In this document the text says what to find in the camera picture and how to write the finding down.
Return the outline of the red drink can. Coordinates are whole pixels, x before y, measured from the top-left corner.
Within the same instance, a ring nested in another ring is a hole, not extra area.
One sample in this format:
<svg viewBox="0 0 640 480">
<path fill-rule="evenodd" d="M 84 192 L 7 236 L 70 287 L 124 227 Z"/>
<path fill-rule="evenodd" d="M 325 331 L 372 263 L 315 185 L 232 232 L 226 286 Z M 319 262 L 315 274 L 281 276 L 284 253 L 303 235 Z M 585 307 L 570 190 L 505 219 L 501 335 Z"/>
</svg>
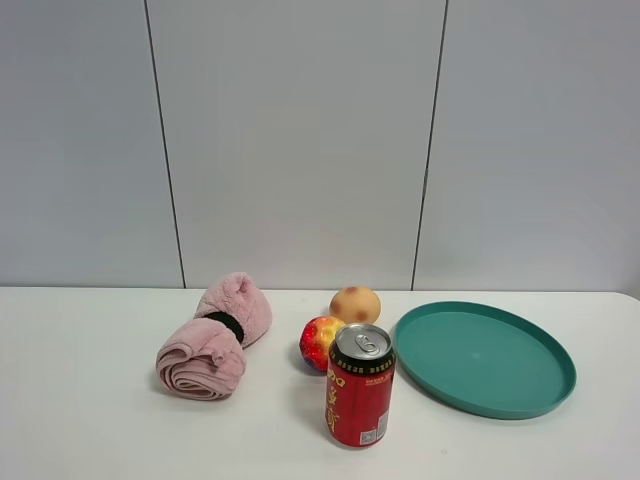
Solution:
<svg viewBox="0 0 640 480">
<path fill-rule="evenodd" d="M 395 353 L 386 331 L 364 323 L 341 328 L 328 352 L 325 419 L 343 445 L 366 448 L 386 433 Z"/>
</svg>

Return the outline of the tan spotted potato toy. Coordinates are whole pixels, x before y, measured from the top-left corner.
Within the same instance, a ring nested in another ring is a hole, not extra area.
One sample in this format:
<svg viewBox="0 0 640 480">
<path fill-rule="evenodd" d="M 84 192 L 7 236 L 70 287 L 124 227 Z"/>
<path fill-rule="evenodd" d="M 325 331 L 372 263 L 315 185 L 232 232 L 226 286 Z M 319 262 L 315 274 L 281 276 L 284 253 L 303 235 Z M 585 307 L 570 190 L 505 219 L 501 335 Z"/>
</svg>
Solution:
<svg viewBox="0 0 640 480">
<path fill-rule="evenodd" d="M 334 295 L 329 304 L 329 312 L 346 324 L 373 324 L 380 316 L 381 301 L 366 286 L 346 287 Z"/>
</svg>

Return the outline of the red yellow dimpled ball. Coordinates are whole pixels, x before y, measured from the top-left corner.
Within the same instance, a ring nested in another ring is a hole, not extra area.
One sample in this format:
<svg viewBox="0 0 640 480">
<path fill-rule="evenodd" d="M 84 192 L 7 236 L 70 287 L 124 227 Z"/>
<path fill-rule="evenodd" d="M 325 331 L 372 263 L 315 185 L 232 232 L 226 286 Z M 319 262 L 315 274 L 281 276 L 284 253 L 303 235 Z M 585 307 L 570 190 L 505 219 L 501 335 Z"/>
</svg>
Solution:
<svg viewBox="0 0 640 480">
<path fill-rule="evenodd" d="M 343 321 L 333 316 L 319 316 L 305 325 L 299 350 L 307 365 L 321 373 L 327 371 L 329 347 L 344 326 Z"/>
</svg>

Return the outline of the black hair band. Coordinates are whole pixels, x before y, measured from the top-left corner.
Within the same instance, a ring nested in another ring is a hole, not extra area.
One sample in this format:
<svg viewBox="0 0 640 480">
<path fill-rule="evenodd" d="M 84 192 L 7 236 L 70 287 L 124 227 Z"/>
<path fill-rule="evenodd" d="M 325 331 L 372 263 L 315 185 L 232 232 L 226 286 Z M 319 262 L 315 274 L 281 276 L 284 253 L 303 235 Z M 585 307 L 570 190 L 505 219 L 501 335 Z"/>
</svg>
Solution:
<svg viewBox="0 0 640 480">
<path fill-rule="evenodd" d="M 217 321 L 229 329 L 236 337 L 240 345 L 243 344 L 245 332 L 242 325 L 230 314 L 222 311 L 211 312 L 205 318 Z"/>
</svg>

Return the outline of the rolled pink towel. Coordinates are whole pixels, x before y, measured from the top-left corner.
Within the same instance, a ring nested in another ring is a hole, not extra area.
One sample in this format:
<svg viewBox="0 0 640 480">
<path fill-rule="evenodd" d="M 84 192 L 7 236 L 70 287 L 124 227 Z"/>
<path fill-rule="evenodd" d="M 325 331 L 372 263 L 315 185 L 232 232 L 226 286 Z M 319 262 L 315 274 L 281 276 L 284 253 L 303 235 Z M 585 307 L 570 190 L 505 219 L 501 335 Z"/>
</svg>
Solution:
<svg viewBox="0 0 640 480">
<path fill-rule="evenodd" d="M 242 345 L 223 324 L 205 318 L 217 311 L 242 325 Z M 160 348 L 155 368 L 161 384 L 174 395 L 194 400 L 231 396 L 246 371 L 244 349 L 268 331 L 272 319 L 266 296 L 248 274 L 227 275 L 205 291 L 194 317 Z"/>
</svg>

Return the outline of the teal round plate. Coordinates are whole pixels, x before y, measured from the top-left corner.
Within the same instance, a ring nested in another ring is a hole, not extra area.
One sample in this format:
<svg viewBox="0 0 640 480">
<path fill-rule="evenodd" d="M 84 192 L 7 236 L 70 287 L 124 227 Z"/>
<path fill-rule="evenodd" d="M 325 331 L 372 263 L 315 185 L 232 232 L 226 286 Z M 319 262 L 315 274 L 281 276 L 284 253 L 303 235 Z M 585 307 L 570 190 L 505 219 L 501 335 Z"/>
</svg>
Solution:
<svg viewBox="0 0 640 480">
<path fill-rule="evenodd" d="M 455 409 L 498 420 L 543 416 L 577 383 L 565 348 L 528 320 L 462 301 L 429 303 L 395 325 L 399 363 L 415 384 Z"/>
</svg>

